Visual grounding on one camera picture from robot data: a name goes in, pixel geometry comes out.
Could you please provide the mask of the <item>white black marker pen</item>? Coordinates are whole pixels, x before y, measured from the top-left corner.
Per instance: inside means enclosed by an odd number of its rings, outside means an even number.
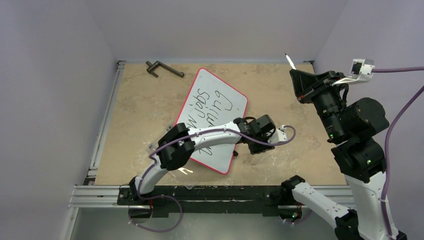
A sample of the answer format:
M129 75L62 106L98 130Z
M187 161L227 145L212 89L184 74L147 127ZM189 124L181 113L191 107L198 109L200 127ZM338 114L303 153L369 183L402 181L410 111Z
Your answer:
M288 62L288 63L289 63L289 65L290 65L290 67L291 67L293 70L296 70L297 68L296 68L296 66L295 66L295 64L294 64L294 62L293 62L293 60L290 58L290 56L289 56L287 53L285 53L284 55L285 55L285 58L286 58L287 62Z

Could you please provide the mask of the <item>pink framed whiteboard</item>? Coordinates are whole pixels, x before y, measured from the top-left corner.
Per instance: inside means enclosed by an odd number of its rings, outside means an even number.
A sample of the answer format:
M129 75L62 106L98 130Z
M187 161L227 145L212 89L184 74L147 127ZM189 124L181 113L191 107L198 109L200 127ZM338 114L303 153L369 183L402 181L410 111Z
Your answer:
M207 69L200 68L176 123L184 123L188 128L200 130L221 126L242 118L247 105L246 95ZM206 147L195 151L191 159L225 175L230 169L234 150L234 144Z

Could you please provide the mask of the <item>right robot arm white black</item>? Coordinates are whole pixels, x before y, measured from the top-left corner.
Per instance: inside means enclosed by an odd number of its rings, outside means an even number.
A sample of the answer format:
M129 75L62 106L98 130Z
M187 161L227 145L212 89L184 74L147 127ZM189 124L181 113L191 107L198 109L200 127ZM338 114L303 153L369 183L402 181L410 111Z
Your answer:
M312 74L290 70L294 94L302 104L313 104L334 144L331 152L349 185L355 208L344 207L311 187L298 175L281 184L288 204L301 203L325 220L339 240L405 240L383 197L389 173L383 148L373 137L389 127L383 106L364 97L347 105L349 85L338 84L341 72Z

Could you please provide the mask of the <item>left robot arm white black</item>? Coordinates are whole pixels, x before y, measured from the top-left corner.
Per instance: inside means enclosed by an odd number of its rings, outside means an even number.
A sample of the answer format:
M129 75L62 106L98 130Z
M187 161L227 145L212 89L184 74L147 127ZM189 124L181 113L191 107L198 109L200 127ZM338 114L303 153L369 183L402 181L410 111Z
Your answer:
M278 129L269 115L259 118L235 118L219 126L187 127L178 123L157 143L149 154L149 167L129 182L129 197L138 205L146 203L155 185L170 171L182 168L196 151L219 145L246 144L252 155L272 150L286 141L286 133Z

